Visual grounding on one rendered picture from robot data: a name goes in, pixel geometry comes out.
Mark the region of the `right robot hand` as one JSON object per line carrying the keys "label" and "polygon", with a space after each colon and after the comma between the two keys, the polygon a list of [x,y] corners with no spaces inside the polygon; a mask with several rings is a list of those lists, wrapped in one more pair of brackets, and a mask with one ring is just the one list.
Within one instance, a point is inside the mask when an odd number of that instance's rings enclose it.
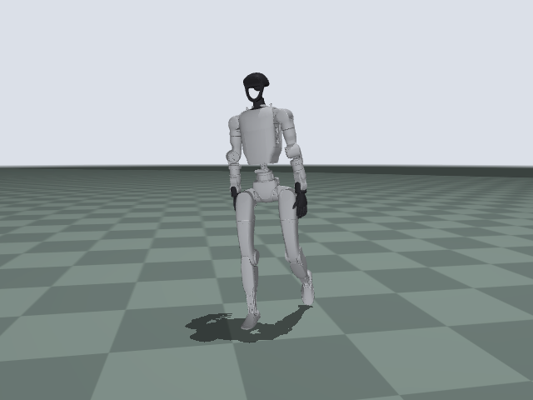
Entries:
{"label": "right robot hand", "polygon": [[231,187],[231,193],[232,193],[232,197],[234,198],[233,204],[234,204],[234,209],[236,211],[236,199],[239,193],[237,193],[237,189],[235,187]]}

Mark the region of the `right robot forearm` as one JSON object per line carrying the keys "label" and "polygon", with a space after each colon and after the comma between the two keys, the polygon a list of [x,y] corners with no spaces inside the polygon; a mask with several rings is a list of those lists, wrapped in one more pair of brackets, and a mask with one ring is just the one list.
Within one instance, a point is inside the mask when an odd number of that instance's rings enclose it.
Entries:
{"label": "right robot forearm", "polygon": [[242,165],[239,164],[239,161],[236,163],[231,163],[228,161],[228,169],[230,169],[230,191],[231,187],[235,187],[237,189],[237,193],[240,193],[241,188],[241,174],[240,169],[242,168]]}

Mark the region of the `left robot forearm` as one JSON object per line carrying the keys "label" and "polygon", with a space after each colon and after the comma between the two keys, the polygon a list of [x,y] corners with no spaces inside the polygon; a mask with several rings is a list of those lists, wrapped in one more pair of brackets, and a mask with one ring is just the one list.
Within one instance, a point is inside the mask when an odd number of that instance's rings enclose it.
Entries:
{"label": "left robot forearm", "polygon": [[[298,146],[298,144],[297,144],[297,146]],[[293,158],[293,160],[291,160],[290,163],[291,163],[291,166],[292,166],[295,183],[299,182],[301,184],[301,190],[305,191],[306,187],[307,187],[307,184],[306,184],[306,173],[305,173],[305,169],[304,169],[304,166],[303,166],[303,159],[302,159],[302,155],[301,155],[301,149],[300,149],[299,146],[298,146],[298,150],[299,150],[300,157]],[[294,187],[295,187],[295,184],[294,184]]]}

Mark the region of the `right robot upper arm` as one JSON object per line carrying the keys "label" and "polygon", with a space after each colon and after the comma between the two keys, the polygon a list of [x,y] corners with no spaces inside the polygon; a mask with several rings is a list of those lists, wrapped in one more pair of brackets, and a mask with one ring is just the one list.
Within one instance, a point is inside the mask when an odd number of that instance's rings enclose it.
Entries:
{"label": "right robot upper arm", "polygon": [[242,155],[242,137],[239,126],[239,116],[240,115],[231,117],[228,122],[232,150],[227,152],[226,158],[230,163],[237,163]]}

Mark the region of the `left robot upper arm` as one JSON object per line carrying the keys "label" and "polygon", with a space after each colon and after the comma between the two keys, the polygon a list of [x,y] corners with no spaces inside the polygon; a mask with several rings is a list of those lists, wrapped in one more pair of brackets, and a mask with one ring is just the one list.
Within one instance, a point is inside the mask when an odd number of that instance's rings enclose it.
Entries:
{"label": "left robot upper arm", "polygon": [[300,157],[296,144],[296,131],[293,114],[288,109],[273,109],[275,119],[281,124],[281,130],[286,141],[286,156],[288,158]]}

